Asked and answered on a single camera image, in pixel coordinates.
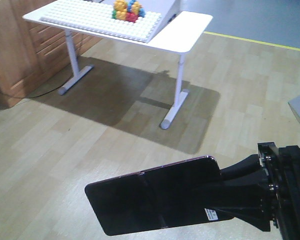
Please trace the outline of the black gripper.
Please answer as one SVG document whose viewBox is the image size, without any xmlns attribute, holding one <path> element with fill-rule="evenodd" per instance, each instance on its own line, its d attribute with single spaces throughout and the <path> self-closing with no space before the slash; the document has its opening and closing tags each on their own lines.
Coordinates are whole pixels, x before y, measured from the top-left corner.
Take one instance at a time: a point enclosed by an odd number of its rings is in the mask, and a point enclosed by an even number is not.
<svg viewBox="0 0 300 240">
<path fill-rule="evenodd" d="M 267 191 L 258 184 L 207 186 L 204 206 L 263 232 L 271 230 L 272 215 L 282 239 L 300 240 L 300 147 L 277 147 L 274 142 L 259 143 L 257 147 L 258 155 L 249 155 L 221 169 L 220 174 L 223 180 L 232 180 L 252 174 L 262 166 L 269 181 L 271 213 Z"/>
</svg>

